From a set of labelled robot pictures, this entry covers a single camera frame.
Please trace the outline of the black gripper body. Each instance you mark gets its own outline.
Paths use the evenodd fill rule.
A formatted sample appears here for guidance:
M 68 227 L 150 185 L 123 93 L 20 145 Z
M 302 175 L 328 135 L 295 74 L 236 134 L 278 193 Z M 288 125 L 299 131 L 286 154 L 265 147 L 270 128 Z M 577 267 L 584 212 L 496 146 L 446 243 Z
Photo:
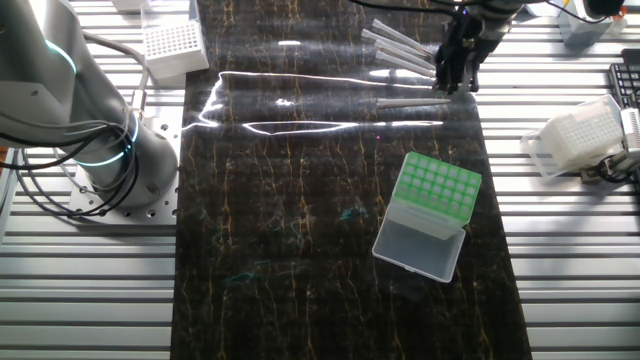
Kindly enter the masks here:
M 439 46 L 435 65 L 438 71 L 462 71 L 467 62 L 477 70 L 481 63 L 481 34 L 485 30 L 484 21 L 471 13 L 470 7 L 460 7 L 445 26 L 444 39 Z

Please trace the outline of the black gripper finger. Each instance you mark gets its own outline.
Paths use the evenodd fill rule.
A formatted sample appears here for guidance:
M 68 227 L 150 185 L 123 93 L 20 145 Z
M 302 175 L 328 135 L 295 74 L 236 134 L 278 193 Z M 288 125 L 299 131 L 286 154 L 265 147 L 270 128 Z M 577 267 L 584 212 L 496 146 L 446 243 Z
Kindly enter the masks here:
M 438 64 L 436 66 L 433 90 L 447 95 L 451 95 L 455 92 L 455 82 L 452 80 L 450 67 L 446 63 Z
M 459 63 L 453 68 L 453 91 L 476 93 L 479 90 L 478 65 L 476 63 Z

